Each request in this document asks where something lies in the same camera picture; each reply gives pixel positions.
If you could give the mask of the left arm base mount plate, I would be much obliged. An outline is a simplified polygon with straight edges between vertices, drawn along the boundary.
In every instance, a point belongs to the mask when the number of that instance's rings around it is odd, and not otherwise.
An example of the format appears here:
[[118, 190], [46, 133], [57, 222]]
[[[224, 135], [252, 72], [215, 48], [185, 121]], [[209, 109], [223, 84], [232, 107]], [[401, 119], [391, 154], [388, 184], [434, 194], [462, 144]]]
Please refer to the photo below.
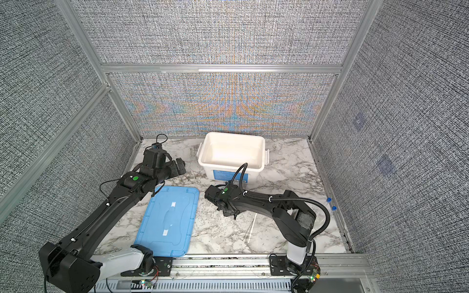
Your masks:
[[169, 277], [173, 265], [172, 257], [145, 257], [142, 264], [134, 270], [122, 272], [121, 277]]

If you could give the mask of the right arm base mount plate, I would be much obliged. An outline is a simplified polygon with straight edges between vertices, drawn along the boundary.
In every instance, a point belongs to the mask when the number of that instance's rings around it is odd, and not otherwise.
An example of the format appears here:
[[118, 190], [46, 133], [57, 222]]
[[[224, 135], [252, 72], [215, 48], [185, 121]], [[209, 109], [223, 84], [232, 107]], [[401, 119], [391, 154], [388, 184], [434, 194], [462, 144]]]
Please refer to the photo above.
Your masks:
[[293, 276], [294, 271], [289, 267], [289, 260], [286, 255], [269, 255], [269, 269], [274, 277]]

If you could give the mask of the blue plastic bin lid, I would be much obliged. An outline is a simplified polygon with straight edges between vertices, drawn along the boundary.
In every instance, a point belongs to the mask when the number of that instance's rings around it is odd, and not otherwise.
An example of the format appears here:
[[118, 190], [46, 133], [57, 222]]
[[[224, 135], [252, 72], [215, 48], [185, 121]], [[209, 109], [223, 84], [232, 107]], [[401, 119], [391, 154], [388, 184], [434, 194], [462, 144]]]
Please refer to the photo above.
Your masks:
[[196, 188], [162, 188], [149, 201], [134, 243], [152, 250], [155, 256], [176, 258], [187, 254], [199, 196]]

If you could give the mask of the clear glass stirring rod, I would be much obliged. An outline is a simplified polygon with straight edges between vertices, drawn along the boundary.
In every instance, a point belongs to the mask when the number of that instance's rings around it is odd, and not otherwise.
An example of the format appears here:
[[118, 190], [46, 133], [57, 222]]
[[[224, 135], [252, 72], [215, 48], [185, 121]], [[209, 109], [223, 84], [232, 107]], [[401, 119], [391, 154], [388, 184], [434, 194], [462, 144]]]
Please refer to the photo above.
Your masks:
[[247, 244], [250, 243], [250, 240], [251, 240], [251, 237], [252, 237], [252, 233], [253, 233], [253, 230], [254, 230], [254, 226], [255, 226], [255, 222], [256, 222], [256, 218], [257, 218], [257, 214], [254, 215], [253, 221], [252, 221], [252, 223], [250, 224], [249, 234], [248, 234], [247, 241], [246, 241]]

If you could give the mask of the white plastic storage bin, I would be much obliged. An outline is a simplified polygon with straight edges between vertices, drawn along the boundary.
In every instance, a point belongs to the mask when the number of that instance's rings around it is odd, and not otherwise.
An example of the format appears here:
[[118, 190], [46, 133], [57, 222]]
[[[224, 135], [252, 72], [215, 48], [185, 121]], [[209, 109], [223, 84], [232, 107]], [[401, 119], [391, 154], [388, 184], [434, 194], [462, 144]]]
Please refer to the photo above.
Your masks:
[[237, 169], [248, 164], [243, 177], [246, 184], [256, 183], [269, 164], [269, 149], [261, 136], [210, 132], [197, 150], [199, 165], [207, 177], [229, 181]]

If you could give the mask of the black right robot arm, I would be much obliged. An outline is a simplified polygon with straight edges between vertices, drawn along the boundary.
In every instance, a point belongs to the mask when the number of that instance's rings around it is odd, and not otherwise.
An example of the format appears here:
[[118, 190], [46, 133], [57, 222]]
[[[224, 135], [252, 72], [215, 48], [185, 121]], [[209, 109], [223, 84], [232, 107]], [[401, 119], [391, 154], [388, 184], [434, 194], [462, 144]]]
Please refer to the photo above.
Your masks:
[[[235, 184], [211, 185], [205, 191], [205, 198], [214, 204], [224, 216], [234, 219], [242, 212], [249, 211], [274, 220], [282, 236], [288, 242], [286, 270], [298, 274], [312, 265], [312, 257], [307, 259], [311, 245], [330, 223], [330, 214], [319, 202], [298, 197], [293, 191], [283, 194], [261, 194], [245, 190]], [[321, 208], [326, 220], [321, 228], [313, 231], [316, 213], [307, 204]]]

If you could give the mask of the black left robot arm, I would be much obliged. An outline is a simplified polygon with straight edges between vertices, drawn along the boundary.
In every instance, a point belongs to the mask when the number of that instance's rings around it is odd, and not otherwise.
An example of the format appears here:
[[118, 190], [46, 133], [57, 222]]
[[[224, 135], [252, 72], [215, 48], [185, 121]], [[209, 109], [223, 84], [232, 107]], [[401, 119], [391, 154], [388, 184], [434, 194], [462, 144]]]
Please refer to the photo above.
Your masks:
[[145, 174], [139, 167], [116, 180], [111, 194], [86, 220], [58, 243], [39, 250], [44, 291], [53, 284], [66, 293], [87, 293], [102, 276], [105, 264], [93, 261], [96, 248], [114, 225], [165, 180], [184, 175], [186, 163], [177, 158]]

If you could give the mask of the blue capped test tube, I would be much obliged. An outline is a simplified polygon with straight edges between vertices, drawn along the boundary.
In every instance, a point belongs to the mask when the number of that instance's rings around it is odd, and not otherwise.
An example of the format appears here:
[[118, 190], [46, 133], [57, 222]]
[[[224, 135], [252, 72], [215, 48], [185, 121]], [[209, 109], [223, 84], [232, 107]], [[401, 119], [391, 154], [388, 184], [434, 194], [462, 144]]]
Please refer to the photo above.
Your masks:
[[330, 217], [333, 219], [335, 217], [336, 213], [337, 213], [337, 207], [332, 206], [331, 207], [331, 212], [330, 212]]
[[331, 208], [331, 205], [330, 205], [331, 201], [332, 201], [332, 199], [329, 198], [329, 197], [326, 200], [326, 208], [328, 209], [330, 215], [332, 215], [332, 208]]

